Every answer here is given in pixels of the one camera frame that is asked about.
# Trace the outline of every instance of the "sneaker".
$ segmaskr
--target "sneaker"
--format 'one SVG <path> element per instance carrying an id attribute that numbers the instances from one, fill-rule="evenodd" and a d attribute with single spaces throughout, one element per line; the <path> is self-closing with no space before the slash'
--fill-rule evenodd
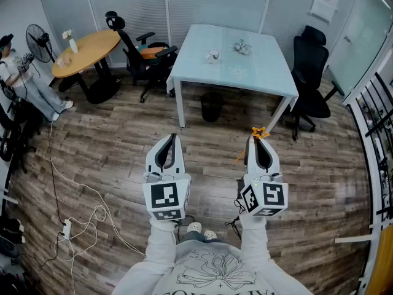
<path id="1" fill-rule="evenodd" d="M 74 102 L 73 101 L 67 101 L 66 102 L 66 109 L 70 109 L 73 106 L 74 106 Z"/>
<path id="2" fill-rule="evenodd" d="M 59 119 L 59 114 L 57 112 L 55 112 L 52 116 L 52 121 L 56 121 L 57 119 Z"/>
<path id="3" fill-rule="evenodd" d="M 25 231 L 25 227 L 21 224 L 21 222 L 19 220 L 17 220 L 19 222 L 19 231 L 20 232 L 24 232 Z"/>
<path id="4" fill-rule="evenodd" d="M 203 236 L 206 238 L 206 240 L 212 240 L 212 239 L 216 239 L 217 235 L 215 232 L 213 232 L 212 230 L 207 230 Z"/>
<path id="5" fill-rule="evenodd" d="M 191 223 L 188 228 L 187 228 L 187 233 L 188 232 L 202 232 L 202 224 L 199 222 L 193 222 Z"/>

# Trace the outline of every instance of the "white flower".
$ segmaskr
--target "white flower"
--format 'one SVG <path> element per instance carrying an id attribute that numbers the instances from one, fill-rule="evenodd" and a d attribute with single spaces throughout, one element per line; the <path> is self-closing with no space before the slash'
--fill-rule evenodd
<path id="1" fill-rule="evenodd" d="M 70 39 L 72 31 L 69 29 L 68 31 L 63 32 L 63 39 Z"/>
<path id="2" fill-rule="evenodd" d="M 231 76 L 236 76 L 238 79 L 241 79 L 242 77 L 246 77 L 247 75 L 247 69 L 241 69 L 240 66 L 235 66 L 235 67 L 229 67 L 229 74 Z"/>

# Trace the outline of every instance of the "gray sweatshirt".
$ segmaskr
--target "gray sweatshirt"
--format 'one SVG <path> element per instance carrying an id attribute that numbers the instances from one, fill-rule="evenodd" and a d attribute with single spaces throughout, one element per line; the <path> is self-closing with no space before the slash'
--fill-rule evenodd
<path id="1" fill-rule="evenodd" d="M 174 223 L 151 219 L 145 260 L 112 295 L 312 295 L 270 259 L 266 219 L 242 214 L 240 221 L 241 250 L 196 240 L 176 246 Z"/>

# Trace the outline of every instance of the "black cap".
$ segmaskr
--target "black cap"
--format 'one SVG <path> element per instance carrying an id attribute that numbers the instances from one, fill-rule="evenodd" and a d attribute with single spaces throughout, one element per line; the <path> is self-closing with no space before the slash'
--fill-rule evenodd
<path id="1" fill-rule="evenodd" d="M 0 39 L 0 47 L 4 47 L 8 45 L 8 43 L 11 41 L 11 39 L 14 38 L 12 34 L 5 35 Z"/>

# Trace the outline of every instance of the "person's feet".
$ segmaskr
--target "person's feet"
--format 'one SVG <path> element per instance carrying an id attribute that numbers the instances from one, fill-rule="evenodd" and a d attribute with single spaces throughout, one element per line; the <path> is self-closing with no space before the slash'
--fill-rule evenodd
<path id="1" fill-rule="evenodd" d="M 57 119 L 59 119 L 59 114 L 57 113 L 57 112 L 55 112 L 54 114 L 53 114 L 53 116 L 52 116 L 52 121 L 56 121 Z"/>
<path id="2" fill-rule="evenodd" d="M 74 102 L 73 101 L 67 101 L 66 102 L 66 109 L 70 109 L 73 106 L 74 106 Z"/>
<path id="3" fill-rule="evenodd" d="M 187 228 L 187 233 L 188 232 L 202 232 L 202 224 L 199 222 L 193 222 L 191 223 L 188 228 Z"/>
<path id="4" fill-rule="evenodd" d="M 216 233 L 213 232 L 212 230 L 207 230 L 203 235 L 206 238 L 206 240 L 212 240 L 217 238 Z"/>

